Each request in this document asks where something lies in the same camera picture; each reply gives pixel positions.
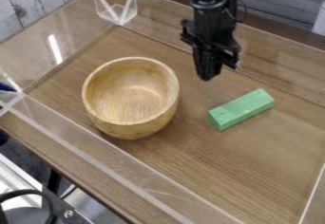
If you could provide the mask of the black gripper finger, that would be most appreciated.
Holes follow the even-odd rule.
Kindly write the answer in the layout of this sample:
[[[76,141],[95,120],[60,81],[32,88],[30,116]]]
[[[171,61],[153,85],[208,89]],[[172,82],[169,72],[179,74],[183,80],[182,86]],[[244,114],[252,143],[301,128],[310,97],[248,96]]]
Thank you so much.
[[[203,50],[200,52],[200,78],[208,81],[214,78],[222,69],[223,53],[218,50]]]
[[[198,76],[203,76],[203,59],[202,59],[202,50],[198,47],[192,48],[192,60],[195,64],[195,70]]]

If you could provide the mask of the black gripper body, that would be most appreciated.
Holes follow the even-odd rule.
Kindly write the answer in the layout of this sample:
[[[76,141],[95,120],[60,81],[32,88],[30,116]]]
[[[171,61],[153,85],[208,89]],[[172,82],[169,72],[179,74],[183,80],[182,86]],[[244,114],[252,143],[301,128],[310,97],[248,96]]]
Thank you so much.
[[[240,46],[234,38],[238,23],[238,5],[219,7],[194,5],[194,17],[182,20],[182,41],[203,50],[223,53],[222,66],[238,68]]]

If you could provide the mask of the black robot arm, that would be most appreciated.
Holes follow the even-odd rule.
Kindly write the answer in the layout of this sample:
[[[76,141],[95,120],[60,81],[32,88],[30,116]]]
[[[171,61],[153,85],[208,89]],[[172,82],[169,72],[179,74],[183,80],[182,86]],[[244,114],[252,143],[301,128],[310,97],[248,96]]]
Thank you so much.
[[[192,48],[196,75],[208,81],[223,66],[238,67],[238,0],[190,0],[190,4],[194,16],[182,20],[180,39]]]

